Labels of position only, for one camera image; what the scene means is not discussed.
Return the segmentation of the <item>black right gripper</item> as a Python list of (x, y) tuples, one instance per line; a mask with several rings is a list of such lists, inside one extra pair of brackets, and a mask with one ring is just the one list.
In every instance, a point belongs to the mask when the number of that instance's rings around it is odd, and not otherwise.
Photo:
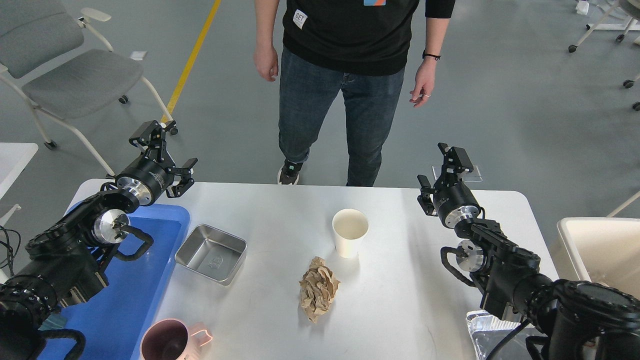
[(464, 174), (473, 173), (474, 166), (464, 148), (444, 142), (439, 142), (438, 148), (443, 155), (438, 181), (433, 189), (427, 176), (418, 174), (420, 194), (417, 201), (427, 216), (435, 217), (436, 210), (441, 223), (454, 229), (459, 222), (477, 218), (481, 212), (475, 196), (462, 181)]

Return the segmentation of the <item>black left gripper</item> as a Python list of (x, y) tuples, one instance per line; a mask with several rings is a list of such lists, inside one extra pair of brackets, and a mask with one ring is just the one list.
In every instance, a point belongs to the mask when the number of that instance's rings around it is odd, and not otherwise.
[(130, 137), (129, 143), (141, 154), (115, 177), (116, 186), (137, 198), (139, 205), (148, 207), (166, 191), (167, 198), (180, 198), (195, 180), (192, 178), (197, 158), (189, 158), (183, 167), (175, 162), (167, 151), (166, 133), (173, 133), (176, 121), (167, 123), (146, 121)]

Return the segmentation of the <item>person's right hand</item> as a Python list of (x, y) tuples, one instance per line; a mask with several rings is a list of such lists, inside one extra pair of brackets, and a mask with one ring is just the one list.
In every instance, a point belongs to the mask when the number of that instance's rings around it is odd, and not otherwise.
[(279, 57), (272, 43), (256, 44), (253, 53), (254, 66), (258, 75), (268, 82), (274, 82), (279, 75)]

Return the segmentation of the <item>person's left hand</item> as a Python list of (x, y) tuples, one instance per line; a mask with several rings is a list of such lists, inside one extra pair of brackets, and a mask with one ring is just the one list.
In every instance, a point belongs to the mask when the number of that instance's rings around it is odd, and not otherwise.
[(414, 76), (414, 89), (410, 91), (409, 102), (414, 109), (425, 105), (431, 98), (435, 87), (435, 71), (438, 61), (427, 55), (416, 71)]

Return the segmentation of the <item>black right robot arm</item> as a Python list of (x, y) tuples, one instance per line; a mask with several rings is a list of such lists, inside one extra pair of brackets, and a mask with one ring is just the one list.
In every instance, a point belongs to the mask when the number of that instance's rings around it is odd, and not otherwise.
[(434, 185), (418, 176), (419, 205), (455, 231), (457, 247), (440, 249), (442, 265), (482, 293), (480, 308), (501, 321), (517, 322), (490, 351), (493, 360), (526, 326), (541, 333), (525, 340), (533, 360), (637, 360), (640, 315), (637, 298), (590, 281), (551, 280), (540, 273), (539, 255), (510, 241), (498, 222), (482, 217), (463, 175), (474, 166), (466, 150), (440, 142), (441, 172)]

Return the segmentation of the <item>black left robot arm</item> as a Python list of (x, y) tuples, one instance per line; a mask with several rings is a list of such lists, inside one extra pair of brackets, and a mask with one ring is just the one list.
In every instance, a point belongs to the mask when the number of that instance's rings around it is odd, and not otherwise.
[(30, 263), (1, 285), (1, 358), (36, 360), (48, 339), (70, 338), (66, 354), (77, 360), (86, 337), (75, 329), (41, 330), (58, 306), (87, 303), (109, 285), (106, 268), (116, 258), (142, 257), (154, 244), (150, 234), (130, 224), (128, 214), (153, 205), (162, 193), (180, 198), (192, 185), (197, 158), (176, 166), (166, 134), (174, 121), (144, 123), (129, 139), (141, 153), (114, 178), (111, 187), (85, 198), (25, 246)]

